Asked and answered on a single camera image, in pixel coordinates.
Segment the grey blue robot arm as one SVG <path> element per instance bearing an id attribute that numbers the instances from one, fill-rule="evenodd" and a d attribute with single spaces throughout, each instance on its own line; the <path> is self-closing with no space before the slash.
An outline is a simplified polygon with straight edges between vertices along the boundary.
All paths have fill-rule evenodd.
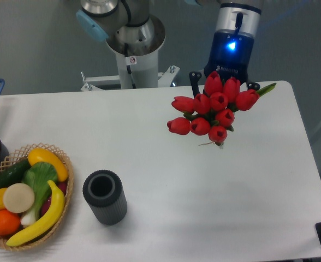
<path id="1" fill-rule="evenodd" d="M 216 71 L 223 80 L 237 78 L 249 89 L 259 85 L 248 77 L 248 64 L 263 7 L 262 1 L 220 1 L 209 60 L 204 69 L 191 72 L 194 93 L 198 81 Z M 158 53 L 165 41 L 160 19 L 150 14 L 149 1 L 82 1 L 76 18 L 96 41 L 106 42 L 116 56 L 118 76 L 84 78 L 83 90 L 95 90 L 114 80 L 122 89 L 170 87 L 179 72 L 170 66 L 158 70 Z"/>

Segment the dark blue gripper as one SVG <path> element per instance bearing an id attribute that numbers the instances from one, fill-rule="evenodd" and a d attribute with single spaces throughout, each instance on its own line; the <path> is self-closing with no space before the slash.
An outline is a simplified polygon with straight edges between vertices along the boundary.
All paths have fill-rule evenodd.
<path id="1" fill-rule="evenodd" d="M 215 70 L 222 80 L 231 77 L 241 83 L 248 80 L 248 64 L 251 57 L 261 16 L 261 2 L 222 2 L 219 8 L 216 31 L 204 75 Z M 199 91 L 199 71 L 189 72 L 193 97 Z M 248 90 L 260 90 L 257 82 L 247 82 Z"/>

